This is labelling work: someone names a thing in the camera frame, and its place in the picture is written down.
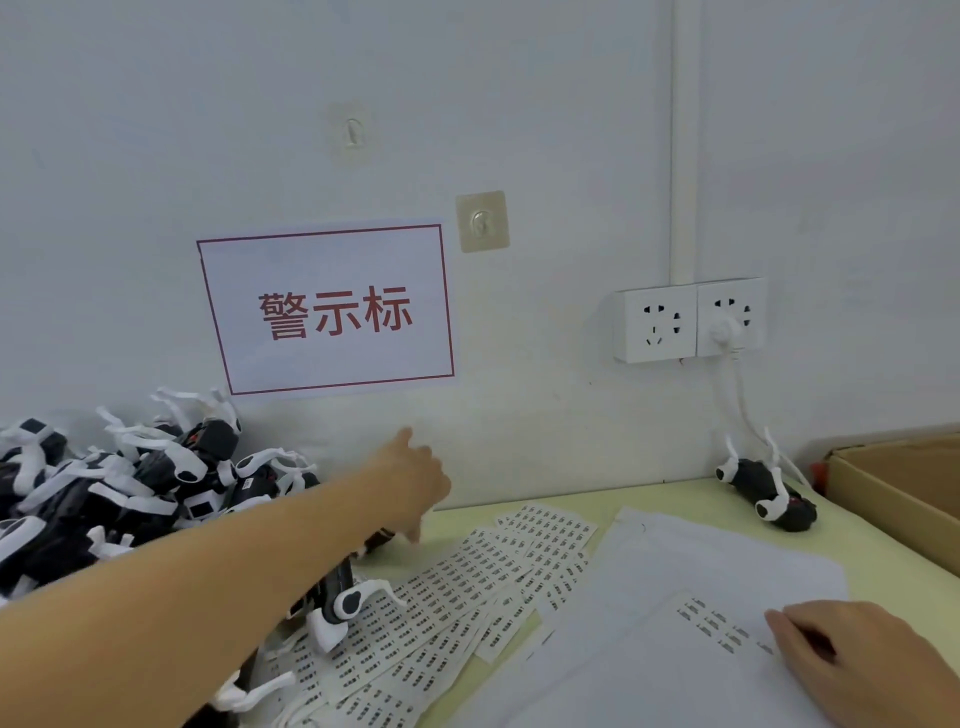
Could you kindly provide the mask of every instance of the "yellow table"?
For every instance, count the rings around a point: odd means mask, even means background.
[[[647,485],[573,496],[538,498],[538,501],[576,511],[600,526],[591,539],[592,551],[621,506],[679,516],[698,523],[769,541],[778,546],[827,556],[843,565],[851,597],[875,601],[906,619],[960,671],[960,579],[923,556],[894,541],[858,516],[812,495],[819,520],[806,533],[790,534],[758,519],[750,506],[731,488],[716,480]],[[398,578],[425,568],[476,526],[493,525],[501,513],[514,512],[526,501],[497,503],[431,513],[423,526],[423,543],[416,549],[390,544],[371,558],[377,576]],[[539,624],[533,616],[500,655],[502,663]],[[453,688],[423,716],[419,728],[444,725],[457,708],[487,679],[490,667],[471,658]]]

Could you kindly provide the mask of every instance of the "person's right hand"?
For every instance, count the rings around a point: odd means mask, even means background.
[[[787,666],[837,725],[960,725],[960,678],[932,644],[882,607],[811,601],[766,618]],[[804,632],[827,638],[834,654]]]
[[[402,533],[412,543],[420,540],[420,518],[450,492],[444,464],[423,446],[410,447],[414,431],[404,427],[373,454],[365,474],[383,485],[393,514],[385,528]]]

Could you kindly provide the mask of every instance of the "cardboard box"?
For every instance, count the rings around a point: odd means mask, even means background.
[[[827,497],[960,576],[960,434],[838,449]]]

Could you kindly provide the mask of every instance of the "white wall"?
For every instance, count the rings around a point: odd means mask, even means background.
[[[960,9],[707,6],[701,278],[770,278],[757,418],[790,449],[957,419]],[[241,402],[249,445],[348,462],[409,422],[451,504],[706,473],[710,366],[614,364],[604,301],[666,283],[669,38],[666,0],[0,0],[0,419],[221,380],[198,236],[452,232],[504,189],[512,247],[449,246],[458,383]],[[352,100],[381,145],[344,168]]]

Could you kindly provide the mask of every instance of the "sign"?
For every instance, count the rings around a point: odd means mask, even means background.
[[[454,376],[440,224],[198,240],[234,395]]]

